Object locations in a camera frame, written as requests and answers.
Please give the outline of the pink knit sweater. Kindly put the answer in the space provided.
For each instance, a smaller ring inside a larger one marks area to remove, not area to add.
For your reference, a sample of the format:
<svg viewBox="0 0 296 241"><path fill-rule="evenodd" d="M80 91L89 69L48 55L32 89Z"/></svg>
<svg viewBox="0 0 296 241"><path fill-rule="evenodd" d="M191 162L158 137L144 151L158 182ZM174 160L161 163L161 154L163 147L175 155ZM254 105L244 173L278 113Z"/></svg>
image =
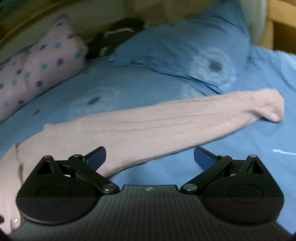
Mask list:
<svg viewBox="0 0 296 241"><path fill-rule="evenodd" d="M285 101L276 89L168 101L46 124L14 144L1 158L1 230L21 224L16 194L45 155L64 160L103 146L106 162L98 169L110 176L125 168L211 142L261 118L279 122Z"/></svg>

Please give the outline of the blue dandelion bed sheet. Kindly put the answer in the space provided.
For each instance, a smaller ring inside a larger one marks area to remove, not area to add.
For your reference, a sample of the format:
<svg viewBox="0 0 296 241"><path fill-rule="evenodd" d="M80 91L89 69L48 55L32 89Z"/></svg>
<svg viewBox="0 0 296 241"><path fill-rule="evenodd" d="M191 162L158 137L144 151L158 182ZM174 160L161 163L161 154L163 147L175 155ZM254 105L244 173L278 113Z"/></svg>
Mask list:
<svg viewBox="0 0 296 241"><path fill-rule="evenodd" d="M205 145L215 154L244 158L256 154L285 196L278 222L295 232L295 55L253 46L245 74L234 90L275 88L285 99L281 123L261 120L232 135ZM88 64L79 75L42 94L1 124L1 154L16 154L19 144L56 124L76 118L160 102L212 95L196 81L137 67L116 67L106 58ZM117 185L181 185L201 168L193 150L149 161L111 177Z"/></svg>

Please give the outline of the pink heart-print folded quilt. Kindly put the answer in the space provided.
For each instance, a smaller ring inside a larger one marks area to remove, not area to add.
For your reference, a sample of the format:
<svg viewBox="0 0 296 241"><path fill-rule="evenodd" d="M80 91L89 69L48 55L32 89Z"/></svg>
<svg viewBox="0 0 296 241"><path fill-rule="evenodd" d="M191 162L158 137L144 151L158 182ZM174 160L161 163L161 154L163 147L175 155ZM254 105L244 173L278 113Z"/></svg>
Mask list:
<svg viewBox="0 0 296 241"><path fill-rule="evenodd" d="M67 16L58 16L39 41L1 62L1 120L81 72L86 53Z"/></svg>

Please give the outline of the black and white garment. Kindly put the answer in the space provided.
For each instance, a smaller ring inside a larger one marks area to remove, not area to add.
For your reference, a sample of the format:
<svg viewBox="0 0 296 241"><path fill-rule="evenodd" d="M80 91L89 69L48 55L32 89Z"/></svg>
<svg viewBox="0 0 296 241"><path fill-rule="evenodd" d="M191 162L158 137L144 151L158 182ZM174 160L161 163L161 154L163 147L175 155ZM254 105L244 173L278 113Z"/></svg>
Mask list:
<svg viewBox="0 0 296 241"><path fill-rule="evenodd" d="M98 33L87 44L86 60L110 55L120 44L144 30L145 22L140 18L126 18L117 21L106 31Z"/></svg>

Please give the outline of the blue dandelion pillow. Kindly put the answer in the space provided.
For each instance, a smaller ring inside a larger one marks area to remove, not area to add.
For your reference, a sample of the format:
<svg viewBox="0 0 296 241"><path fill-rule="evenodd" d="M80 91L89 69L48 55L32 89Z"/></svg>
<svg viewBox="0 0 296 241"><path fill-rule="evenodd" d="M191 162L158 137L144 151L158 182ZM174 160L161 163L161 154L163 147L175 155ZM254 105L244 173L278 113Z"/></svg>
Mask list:
<svg viewBox="0 0 296 241"><path fill-rule="evenodd" d="M230 92L244 74L250 37L237 1L214 1L183 20L142 31L109 57L181 78L206 95Z"/></svg>

